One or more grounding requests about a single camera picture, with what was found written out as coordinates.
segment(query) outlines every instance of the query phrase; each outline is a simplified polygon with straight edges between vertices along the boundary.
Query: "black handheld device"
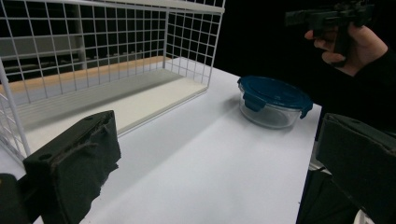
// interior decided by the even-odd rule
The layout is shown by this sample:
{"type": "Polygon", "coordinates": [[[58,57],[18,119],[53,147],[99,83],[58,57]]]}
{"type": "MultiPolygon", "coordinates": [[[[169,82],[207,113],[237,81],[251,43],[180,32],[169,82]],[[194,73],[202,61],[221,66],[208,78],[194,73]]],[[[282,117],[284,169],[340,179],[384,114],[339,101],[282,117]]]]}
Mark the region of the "black handheld device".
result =
{"type": "MultiPolygon", "coordinates": [[[[347,57],[351,40],[347,32],[348,25],[351,22],[358,27],[365,25],[371,19],[373,10],[374,5],[362,1],[345,1],[334,6],[286,12],[285,25],[307,23],[308,29],[313,30],[314,37],[323,36],[326,28],[338,27],[333,52],[347,57]]],[[[334,63],[333,66],[343,67],[345,61],[334,63]]]]}

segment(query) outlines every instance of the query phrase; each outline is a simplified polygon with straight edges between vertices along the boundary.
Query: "white tabletop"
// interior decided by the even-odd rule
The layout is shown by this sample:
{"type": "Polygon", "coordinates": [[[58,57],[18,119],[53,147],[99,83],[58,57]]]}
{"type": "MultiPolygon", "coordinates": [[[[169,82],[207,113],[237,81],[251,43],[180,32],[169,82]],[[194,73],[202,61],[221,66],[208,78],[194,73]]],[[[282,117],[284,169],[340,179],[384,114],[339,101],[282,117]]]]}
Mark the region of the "white tabletop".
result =
{"type": "Polygon", "coordinates": [[[242,116],[238,78],[214,69],[206,93],[121,136],[81,223],[295,223],[321,107],[265,129],[242,116]]]}

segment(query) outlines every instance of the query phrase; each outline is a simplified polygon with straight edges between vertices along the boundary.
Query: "black foam block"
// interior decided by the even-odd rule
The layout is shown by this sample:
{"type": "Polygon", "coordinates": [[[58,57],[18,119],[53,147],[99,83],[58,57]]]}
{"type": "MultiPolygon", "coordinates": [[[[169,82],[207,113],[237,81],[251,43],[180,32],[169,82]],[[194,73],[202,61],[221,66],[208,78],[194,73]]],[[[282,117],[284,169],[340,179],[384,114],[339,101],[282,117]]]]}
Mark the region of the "black foam block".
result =
{"type": "Polygon", "coordinates": [[[326,114],[316,158],[374,223],[396,223],[395,138],[358,120],[326,114]]]}
{"type": "Polygon", "coordinates": [[[113,111],[80,120],[26,158],[26,174],[42,199],[43,221],[79,223],[119,159],[113,111]]]}

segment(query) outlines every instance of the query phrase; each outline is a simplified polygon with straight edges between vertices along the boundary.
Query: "metal wire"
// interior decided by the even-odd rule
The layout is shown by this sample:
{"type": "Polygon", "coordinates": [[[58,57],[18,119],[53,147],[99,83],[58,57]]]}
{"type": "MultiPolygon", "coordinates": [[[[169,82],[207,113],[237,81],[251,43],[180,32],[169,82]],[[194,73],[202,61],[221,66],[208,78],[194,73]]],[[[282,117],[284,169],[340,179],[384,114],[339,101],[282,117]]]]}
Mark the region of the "metal wire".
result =
{"type": "Polygon", "coordinates": [[[9,102],[31,104],[158,69],[208,86],[224,5],[225,0],[0,0],[0,140],[23,156],[30,153],[19,147],[29,150],[18,108],[9,102]]]}

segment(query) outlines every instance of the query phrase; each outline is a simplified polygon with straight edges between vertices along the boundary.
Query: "blue lid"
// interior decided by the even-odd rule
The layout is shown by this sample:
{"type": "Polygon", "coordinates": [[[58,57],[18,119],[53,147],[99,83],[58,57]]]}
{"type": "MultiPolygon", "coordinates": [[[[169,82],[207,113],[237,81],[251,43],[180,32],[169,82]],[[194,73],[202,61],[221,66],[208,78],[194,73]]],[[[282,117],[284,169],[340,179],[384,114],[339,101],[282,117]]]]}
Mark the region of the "blue lid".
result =
{"type": "Polygon", "coordinates": [[[255,112],[266,104],[301,110],[303,119],[313,107],[309,96],[290,84],[269,77],[246,76],[238,79],[245,106],[255,112]]]}

